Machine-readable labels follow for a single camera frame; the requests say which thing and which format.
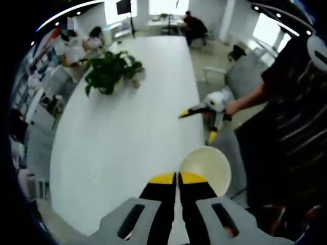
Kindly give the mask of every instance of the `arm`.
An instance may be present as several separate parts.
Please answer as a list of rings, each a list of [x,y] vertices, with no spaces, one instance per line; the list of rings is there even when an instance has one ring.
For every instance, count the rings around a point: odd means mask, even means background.
[[[233,115],[240,110],[266,102],[271,96],[280,94],[284,86],[283,81],[287,79],[286,75],[293,66],[292,57],[299,47],[299,41],[301,42],[301,39],[291,39],[272,66],[261,74],[263,82],[248,95],[227,103],[226,113]]]
[[[183,27],[184,27],[186,30],[189,30],[190,28],[189,28],[189,25],[188,25],[188,21],[187,21],[187,19],[184,18],[183,21],[184,21],[184,25],[183,25]]]
[[[26,120],[26,116],[23,115],[23,114],[21,114],[21,115],[20,115],[20,119],[21,119],[22,121],[25,121],[25,120]]]
[[[12,118],[12,120],[25,120],[25,116],[17,109],[12,109],[10,111],[10,117]]]
[[[106,41],[105,41],[105,39],[104,39],[104,36],[102,35],[102,37],[101,37],[101,42],[102,42],[102,45],[103,46],[105,46],[106,45]]]
[[[233,115],[240,110],[250,108],[266,102],[268,94],[266,93],[265,83],[262,82],[255,90],[236,101],[227,103],[226,114]]]
[[[82,46],[85,51],[92,50],[91,46],[88,44],[88,42],[86,40],[82,41]]]
[[[77,66],[79,66],[78,63],[68,64],[65,55],[59,55],[58,57],[59,57],[61,65],[64,66],[64,67],[77,67]]]

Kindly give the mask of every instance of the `hand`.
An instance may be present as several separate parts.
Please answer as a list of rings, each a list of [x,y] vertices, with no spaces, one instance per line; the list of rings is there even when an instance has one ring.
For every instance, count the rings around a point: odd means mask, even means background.
[[[80,64],[77,63],[77,62],[74,62],[74,63],[72,63],[72,64],[70,65],[70,67],[79,67],[79,66],[80,66]]]
[[[203,115],[204,118],[209,118],[209,117],[211,117],[212,114],[213,113],[211,111],[206,111],[206,112],[203,112],[202,113],[202,115]]]
[[[238,111],[239,111],[239,108],[238,108],[237,101],[230,101],[227,103],[227,105],[225,107],[226,114],[233,116]]]
[[[19,142],[19,140],[17,139],[17,137],[15,135],[12,135],[11,138],[15,141],[15,142]]]

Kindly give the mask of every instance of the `floor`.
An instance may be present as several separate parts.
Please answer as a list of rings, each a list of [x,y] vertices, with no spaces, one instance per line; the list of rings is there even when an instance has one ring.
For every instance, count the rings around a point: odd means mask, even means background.
[[[137,36],[148,36],[147,32],[137,32]],[[202,47],[201,43],[195,41],[190,49],[194,73],[197,81],[203,81],[203,67],[205,65],[211,65],[215,67],[220,67],[223,69],[228,69],[231,67],[227,59],[227,54],[230,52],[228,46],[224,45],[220,41],[209,41],[207,46]],[[216,84],[217,86],[223,86],[224,76],[219,74],[210,74],[208,76],[208,81],[210,83]],[[237,113],[233,117],[232,127],[236,128],[241,123],[249,119],[255,113],[262,109],[263,106],[257,106],[244,110]],[[59,244],[64,244],[69,241],[79,240],[84,237],[72,227],[70,227],[63,219],[61,219],[51,207],[51,196],[50,191],[47,191],[46,200],[37,200],[39,211],[42,214],[45,226],[48,228],[52,236]]]

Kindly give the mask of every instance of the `person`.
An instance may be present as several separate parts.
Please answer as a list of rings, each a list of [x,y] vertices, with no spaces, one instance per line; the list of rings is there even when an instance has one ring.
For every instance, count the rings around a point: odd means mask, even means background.
[[[27,84],[30,88],[34,89],[35,91],[39,90],[41,88],[41,82],[40,82],[40,74],[36,71],[36,67],[32,66],[30,68],[30,75],[27,78]]]
[[[327,193],[327,37],[292,38],[250,94],[225,112],[268,102],[236,130],[248,181],[248,205],[317,205]]]
[[[192,16],[190,11],[186,11],[184,22],[186,23],[185,37],[186,41],[188,42],[188,46],[191,45],[193,40],[203,38],[208,32],[208,29],[205,27],[204,23],[198,18]]]
[[[314,214],[311,213],[310,216],[312,217],[306,230],[294,245],[318,245],[324,241],[325,223],[327,219],[325,204],[319,207],[318,210],[315,210]]]
[[[15,108],[11,108],[9,111],[8,118],[9,118],[9,135],[14,141],[24,144],[27,127],[29,125],[25,121],[25,117],[22,115],[22,113],[19,110]]]
[[[88,44],[92,49],[102,47],[105,45],[104,35],[101,27],[94,27],[90,32]]]
[[[27,79],[27,84],[29,88],[34,89],[35,91],[39,90],[42,87],[42,83],[40,81],[40,74],[36,71],[36,67],[32,66],[30,68],[31,74]],[[46,108],[51,112],[53,108],[58,104],[58,102],[63,103],[63,97],[58,94],[54,94],[51,91],[51,88],[45,88],[44,93],[41,98],[41,102],[46,105]]]
[[[60,28],[60,38],[55,45],[55,51],[61,65],[72,77],[73,82],[77,83],[84,75],[81,61],[84,59],[86,51],[92,48],[75,32],[73,19],[68,17],[67,23],[62,23]]]

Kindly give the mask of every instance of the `chair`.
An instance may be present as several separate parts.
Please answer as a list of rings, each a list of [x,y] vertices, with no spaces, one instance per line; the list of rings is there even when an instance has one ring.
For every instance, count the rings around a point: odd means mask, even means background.
[[[227,85],[235,99],[246,95],[255,89],[262,81],[261,73],[264,72],[274,61],[267,51],[256,48],[247,56],[242,56],[235,62],[228,71],[205,66],[203,68],[204,81],[208,83],[207,75],[209,72],[225,74],[225,85]]]
[[[232,60],[237,61],[242,56],[245,56],[245,51],[238,45],[234,45],[233,51],[228,54],[228,60],[231,62]]]

